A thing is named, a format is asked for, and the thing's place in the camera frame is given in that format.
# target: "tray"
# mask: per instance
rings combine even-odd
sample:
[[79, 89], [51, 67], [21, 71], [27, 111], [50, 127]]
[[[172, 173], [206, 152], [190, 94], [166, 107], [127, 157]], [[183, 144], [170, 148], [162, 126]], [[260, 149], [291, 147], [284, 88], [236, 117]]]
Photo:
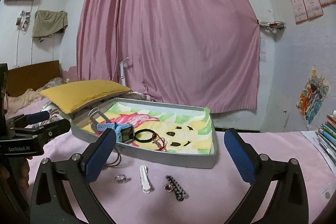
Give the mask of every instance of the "tray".
[[[148, 102], [141, 100], [131, 100], [123, 98], [111, 99], [97, 108], [102, 112], [106, 112], [110, 107], [112, 107], [116, 102], [128, 107], [134, 107], [137, 109], [152, 110], [166, 113], [174, 113], [180, 115], [198, 116], [204, 113], [204, 108], [194, 107], [194, 106], [184, 106], [157, 102]], [[98, 139], [97, 135], [87, 132], [81, 127], [87, 125], [90, 120], [88, 118], [88, 112], [77, 117], [72, 121], [71, 130], [75, 137], [84, 140], [89, 143], [93, 143]], [[206, 155], [195, 155], [195, 154], [178, 154], [170, 152], [155, 151], [150, 149], [145, 149], [141, 147], [136, 147], [129, 144], [124, 144], [117, 142], [116, 146], [120, 150], [120, 153], [126, 156], [138, 158], [141, 160], [147, 160], [151, 162], [157, 162], [160, 164], [190, 167], [190, 168], [203, 168], [211, 169], [217, 162], [218, 159], [218, 142], [216, 137], [215, 128], [212, 122], [212, 145], [210, 154]]]

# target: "headboard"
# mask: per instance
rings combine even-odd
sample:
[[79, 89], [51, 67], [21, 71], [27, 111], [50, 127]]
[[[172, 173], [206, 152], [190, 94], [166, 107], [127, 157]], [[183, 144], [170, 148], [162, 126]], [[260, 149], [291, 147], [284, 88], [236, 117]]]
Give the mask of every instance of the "headboard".
[[56, 77], [62, 77], [58, 60], [11, 69], [7, 74], [7, 92], [18, 97], [27, 89], [37, 90]]

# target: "green cloth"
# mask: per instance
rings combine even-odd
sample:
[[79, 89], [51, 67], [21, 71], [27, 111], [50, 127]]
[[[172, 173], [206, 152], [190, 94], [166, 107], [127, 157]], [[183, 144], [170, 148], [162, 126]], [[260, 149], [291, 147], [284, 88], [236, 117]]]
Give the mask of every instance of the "green cloth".
[[68, 13], [38, 10], [35, 13], [32, 38], [49, 37], [68, 26]]

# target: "white wall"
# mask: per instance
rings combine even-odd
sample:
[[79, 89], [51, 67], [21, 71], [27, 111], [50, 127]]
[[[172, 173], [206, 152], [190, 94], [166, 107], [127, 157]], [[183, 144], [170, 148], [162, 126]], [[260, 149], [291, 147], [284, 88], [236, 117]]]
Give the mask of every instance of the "white wall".
[[84, 0], [68, 0], [66, 4], [69, 26], [60, 47], [60, 62], [63, 70], [76, 66], [76, 37], [83, 3]]
[[272, 92], [262, 131], [283, 132], [307, 130], [296, 103], [310, 77], [312, 67], [330, 80], [331, 91], [310, 129], [326, 120], [336, 108], [336, 5], [323, 8], [324, 15], [295, 25], [290, 0], [271, 0], [276, 20], [287, 28], [277, 35]]
[[[61, 43], [60, 60], [63, 70], [68, 70], [76, 65], [76, 36], [78, 23], [84, 0], [68, 0], [69, 27], [64, 34]], [[273, 21], [273, 11], [270, 0], [250, 0], [250, 3], [262, 21]], [[235, 127], [240, 129], [260, 130], [266, 112], [274, 67], [274, 39], [272, 36], [262, 33], [265, 40], [267, 63], [260, 64], [260, 85], [258, 93], [257, 111], [237, 111], [227, 114], [215, 114], [214, 122], [219, 127]]]
[[[17, 65], [26, 66], [32, 63], [59, 59], [60, 42], [63, 34], [55, 34], [51, 38], [45, 38], [40, 43], [38, 41], [32, 44], [32, 30], [34, 25], [34, 15], [39, 10], [65, 10], [67, 0], [34, 0], [31, 1], [10, 1], [4, 3], [0, 1], [0, 62], [8, 63], [8, 68], [12, 69], [16, 65], [16, 48], [17, 48]], [[24, 33], [18, 31], [15, 26], [17, 17], [20, 12], [31, 10], [31, 22]]]

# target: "curtain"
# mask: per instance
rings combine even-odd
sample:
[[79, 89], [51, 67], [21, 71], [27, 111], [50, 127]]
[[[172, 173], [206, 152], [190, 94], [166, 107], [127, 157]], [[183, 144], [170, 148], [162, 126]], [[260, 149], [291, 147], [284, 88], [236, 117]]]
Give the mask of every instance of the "curtain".
[[85, 0], [81, 80], [118, 81], [158, 102], [256, 109], [260, 31], [248, 0]]

